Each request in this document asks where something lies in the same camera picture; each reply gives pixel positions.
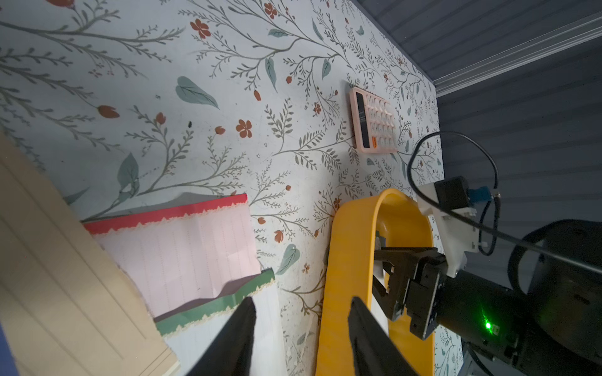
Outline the yellow storage tray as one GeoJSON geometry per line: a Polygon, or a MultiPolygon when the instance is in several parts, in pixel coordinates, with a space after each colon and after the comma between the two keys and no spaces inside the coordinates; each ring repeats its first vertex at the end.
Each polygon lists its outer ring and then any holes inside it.
{"type": "Polygon", "coordinates": [[[349,201],[335,214],[318,341],[318,375],[352,375],[354,362],[347,318],[359,297],[370,310],[374,251],[387,247],[431,247],[429,219],[415,200],[396,189],[349,201]]]}

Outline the blue bordered stationery paper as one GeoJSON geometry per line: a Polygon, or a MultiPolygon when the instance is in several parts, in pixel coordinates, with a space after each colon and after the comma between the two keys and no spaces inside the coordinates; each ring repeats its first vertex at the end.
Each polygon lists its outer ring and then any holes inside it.
{"type": "Polygon", "coordinates": [[[3,328],[0,327],[0,376],[19,376],[3,328]]]}

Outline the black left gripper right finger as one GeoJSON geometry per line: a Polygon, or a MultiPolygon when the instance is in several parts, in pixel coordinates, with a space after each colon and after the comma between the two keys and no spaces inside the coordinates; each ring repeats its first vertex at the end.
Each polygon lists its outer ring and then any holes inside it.
{"type": "Polygon", "coordinates": [[[418,375],[359,297],[351,300],[348,327],[355,375],[418,375]]]}

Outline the beige lined stationery paper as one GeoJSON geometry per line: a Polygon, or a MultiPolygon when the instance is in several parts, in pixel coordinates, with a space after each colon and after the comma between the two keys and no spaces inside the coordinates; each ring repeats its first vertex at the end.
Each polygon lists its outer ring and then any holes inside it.
{"type": "Polygon", "coordinates": [[[1,141],[1,326],[21,375],[174,375],[133,282],[1,141]]]}

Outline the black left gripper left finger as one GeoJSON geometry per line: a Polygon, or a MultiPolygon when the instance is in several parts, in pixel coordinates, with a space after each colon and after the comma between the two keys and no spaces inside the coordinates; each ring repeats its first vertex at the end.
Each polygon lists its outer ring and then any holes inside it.
{"type": "Polygon", "coordinates": [[[249,376],[255,325],[256,307],[246,297],[187,375],[249,376]]]}

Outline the green bordered stationery paper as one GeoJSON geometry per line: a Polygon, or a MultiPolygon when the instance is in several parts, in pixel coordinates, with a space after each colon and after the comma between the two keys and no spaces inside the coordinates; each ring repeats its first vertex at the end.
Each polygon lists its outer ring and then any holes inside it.
{"type": "Polygon", "coordinates": [[[156,323],[159,333],[180,362],[176,375],[185,375],[192,370],[247,297],[252,298],[256,307],[250,374],[287,374],[277,283],[274,271],[266,269],[231,295],[174,313],[156,323]]]}

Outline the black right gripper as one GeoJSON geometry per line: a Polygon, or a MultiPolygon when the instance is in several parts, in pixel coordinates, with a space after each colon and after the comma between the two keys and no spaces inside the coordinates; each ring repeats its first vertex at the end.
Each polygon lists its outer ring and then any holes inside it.
{"type": "Polygon", "coordinates": [[[390,321],[407,315],[410,332],[421,340],[443,326],[489,358],[517,359],[527,318],[515,291],[463,270],[448,276],[436,248],[383,248],[374,259],[389,280],[375,278],[372,292],[390,321]]]}

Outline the red bordered stationery paper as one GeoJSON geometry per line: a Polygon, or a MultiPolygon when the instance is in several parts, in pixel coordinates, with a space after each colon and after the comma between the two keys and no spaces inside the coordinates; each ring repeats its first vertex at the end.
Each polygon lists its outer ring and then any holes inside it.
{"type": "Polygon", "coordinates": [[[84,227],[130,277],[155,319],[260,273],[244,194],[84,227]]]}

